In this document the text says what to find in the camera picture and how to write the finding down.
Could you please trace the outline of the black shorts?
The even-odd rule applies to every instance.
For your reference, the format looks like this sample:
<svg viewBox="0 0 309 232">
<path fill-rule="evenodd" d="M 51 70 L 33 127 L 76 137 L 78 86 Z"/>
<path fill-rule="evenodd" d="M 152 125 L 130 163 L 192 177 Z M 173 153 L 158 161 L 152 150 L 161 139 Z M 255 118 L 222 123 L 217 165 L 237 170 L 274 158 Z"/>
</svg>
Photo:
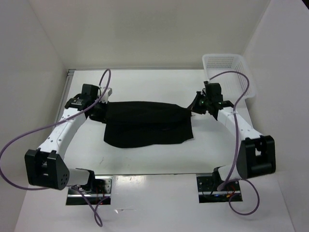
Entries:
<svg viewBox="0 0 309 232">
<path fill-rule="evenodd" d="M 104 142 L 117 148 L 181 144 L 193 139 L 191 112 L 152 101 L 108 103 Z"/>
</svg>

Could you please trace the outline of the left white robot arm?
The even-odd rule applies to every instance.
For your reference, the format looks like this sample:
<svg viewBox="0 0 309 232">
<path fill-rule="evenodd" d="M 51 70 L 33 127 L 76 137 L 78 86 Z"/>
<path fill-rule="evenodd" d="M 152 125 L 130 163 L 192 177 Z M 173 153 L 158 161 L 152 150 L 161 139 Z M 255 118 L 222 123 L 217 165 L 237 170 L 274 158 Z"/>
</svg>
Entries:
<svg viewBox="0 0 309 232">
<path fill-rule="evenodd" d="M 25 165 L 29 184 L 62 190 L 79 186 L 85 193 L 96 189 L 97 182 L 92 170 L 69 169 L 64 157 L 78 129 L 87 119 L 103 123 L 107 111 L 110 87 L 99 88 L 84 84 L 82 92 L 69 99 L 59 122 L 48 138 L 36 149 L 25 154 Z"/>
</svg>

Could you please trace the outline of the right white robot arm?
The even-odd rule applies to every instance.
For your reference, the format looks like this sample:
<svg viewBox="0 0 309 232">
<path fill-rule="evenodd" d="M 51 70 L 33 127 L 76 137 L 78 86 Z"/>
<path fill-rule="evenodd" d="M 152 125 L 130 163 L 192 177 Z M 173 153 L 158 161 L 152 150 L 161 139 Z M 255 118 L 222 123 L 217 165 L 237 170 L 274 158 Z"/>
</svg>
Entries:
<svg viewBox="0 0 309 232">
<path fill-rule="evenodd" d="M 225 101 L 218 83 L 204 82 L 189 109 L 197 114 L 209 113 L 224 125 L 236 139 L 236 157 L 230 165 L 214 169 L 212 186 L 223 190 L 229 180 L 249 179 L 276 171 L 275 141 L 255 130 L 235 109 Z"/>
</svg>

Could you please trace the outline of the white plastic basket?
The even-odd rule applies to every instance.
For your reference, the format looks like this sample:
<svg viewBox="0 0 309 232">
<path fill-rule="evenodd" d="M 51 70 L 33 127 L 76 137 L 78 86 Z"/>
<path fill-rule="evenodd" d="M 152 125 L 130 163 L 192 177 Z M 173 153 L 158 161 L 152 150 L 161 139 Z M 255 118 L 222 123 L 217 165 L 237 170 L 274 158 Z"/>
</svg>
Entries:
<svg viewBox="0 0 309 232">
<path fill-rule="evenodd" d="M 256 95 L 251 71 L 241 55 L 205 54 L 202 57 L 205 78 L 212 83 L 219 83 L 224 99 L 236 101 L 243 93 L 243 99 Z"/>
</svg>

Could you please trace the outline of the aluminium table frame rail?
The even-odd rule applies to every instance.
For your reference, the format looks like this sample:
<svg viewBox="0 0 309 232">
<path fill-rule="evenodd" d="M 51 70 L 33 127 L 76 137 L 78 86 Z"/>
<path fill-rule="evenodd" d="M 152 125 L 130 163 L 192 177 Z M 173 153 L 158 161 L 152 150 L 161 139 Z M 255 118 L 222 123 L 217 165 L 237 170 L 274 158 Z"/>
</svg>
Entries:
<svg viewBox="0 0 309 232">
<path fill-rule="evenodd" d="M 53 73 L 42 87 L 44 93 L 41 99 L 44 100 L 44 103 L 42 105 L 40 119 L 45 119 L 43 126 L 56 123 L 60 120 L 75 71 L 76 69 L 60 69 Z"/>
</svg>

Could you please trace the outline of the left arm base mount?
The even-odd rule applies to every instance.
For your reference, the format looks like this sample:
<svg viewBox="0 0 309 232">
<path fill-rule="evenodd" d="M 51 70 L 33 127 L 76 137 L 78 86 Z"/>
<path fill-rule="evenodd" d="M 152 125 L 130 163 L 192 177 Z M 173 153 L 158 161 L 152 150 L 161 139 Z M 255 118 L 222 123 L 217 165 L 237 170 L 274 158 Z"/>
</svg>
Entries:
<svg viewBox="0 0 309 232">
<path fill-rule="evenodd" d="M 112 176 L 96 176 L 94 186 L 77 185 L 75 188 L 69 187 L 66 205 L 87 205 L 86 200 L 80 194 L 78 189 L 92 206 L 110 205 L 112 193 Z"/>
</svg>

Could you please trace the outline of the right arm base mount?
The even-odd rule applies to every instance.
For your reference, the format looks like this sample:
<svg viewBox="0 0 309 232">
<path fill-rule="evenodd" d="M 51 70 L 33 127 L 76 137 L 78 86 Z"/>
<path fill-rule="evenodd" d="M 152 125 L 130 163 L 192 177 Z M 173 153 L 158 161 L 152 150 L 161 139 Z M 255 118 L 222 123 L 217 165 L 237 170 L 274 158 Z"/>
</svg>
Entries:
<svg viewBox="0 0 309 232">
<path fill-rule="evenodd" d="M 212 173 L 197 174 L 197 190 L 199 203 L 242 202 L 241 190 L 237 181 L 231 182 L 218 191 L 219 182 Z"/>
</svg>

